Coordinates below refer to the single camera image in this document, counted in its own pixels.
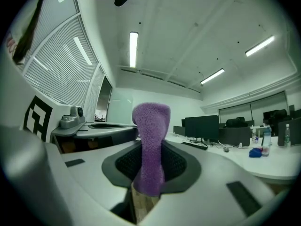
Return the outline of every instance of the fuzzy purple fabric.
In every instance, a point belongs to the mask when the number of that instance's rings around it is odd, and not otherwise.
[[[164,183],[161,142],[170,122],[170,108],[158,103],[143,103],[132,113],[142,142],[142,166],[134,179],[134,188],[148,196],[158,196]]]

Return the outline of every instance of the plastic bottle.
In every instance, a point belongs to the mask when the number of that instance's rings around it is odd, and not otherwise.
[[[262,156],[268,156],[269,155],[269,149],[271,145],[271,131],[269,128],[266,128],[264,130],[263,134],[263,144],[262,144]]]
[[[290,125],[286,124],[285,134],[284,134],[284,146],[290,147],[291,146],[291,132],[290,132]]]
[[[253,128],[253,130],[252,130],[252,141],[253,141],[253,143],[255,143],[255,139],[256,139],[256,129]]]

